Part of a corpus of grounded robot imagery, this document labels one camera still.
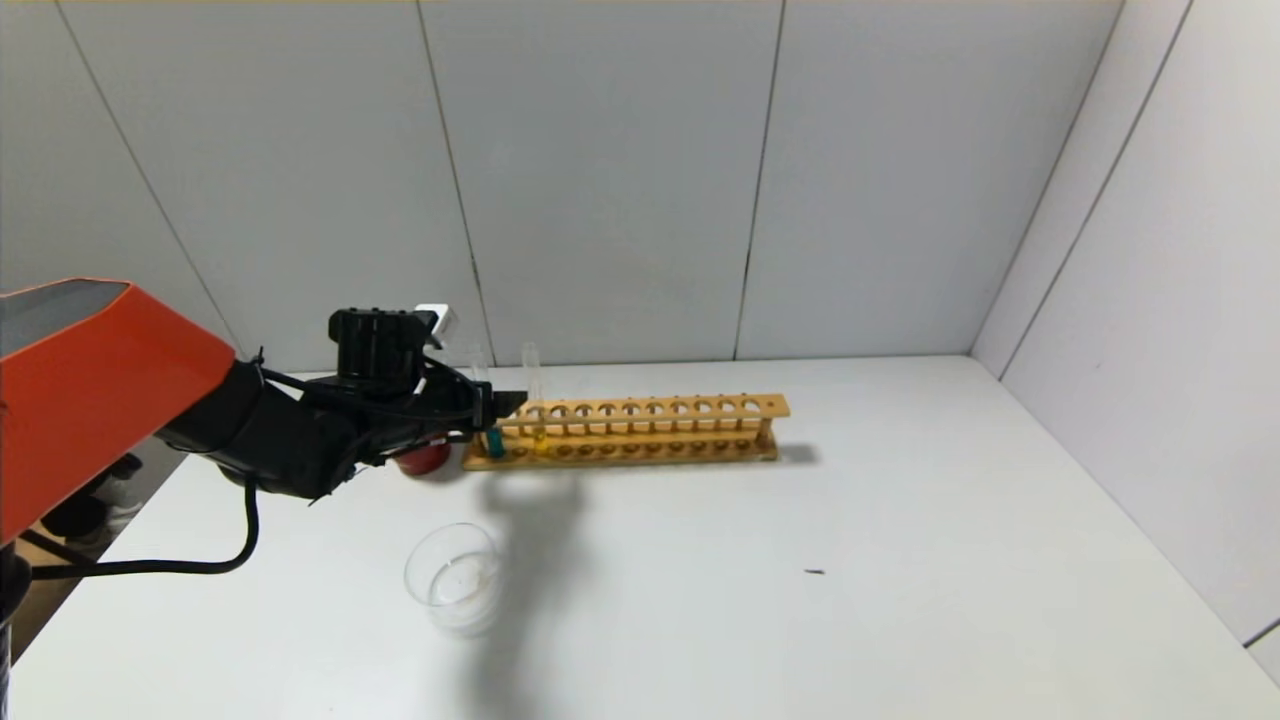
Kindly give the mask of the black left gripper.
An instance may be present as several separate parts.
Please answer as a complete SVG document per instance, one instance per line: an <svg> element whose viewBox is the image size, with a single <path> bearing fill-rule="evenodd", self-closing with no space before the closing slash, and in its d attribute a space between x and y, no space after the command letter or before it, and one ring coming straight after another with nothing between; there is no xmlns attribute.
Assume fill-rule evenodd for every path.
<svg viewBox="0 0 1280 720"><path fill-rule="evenodd" d="M428 428L456 445L466 445L481 434L492 424L492 416L495 420L513 416L527 401L526 391L492 391L489 383L456 369L428 369L424 375Z"/></svg>

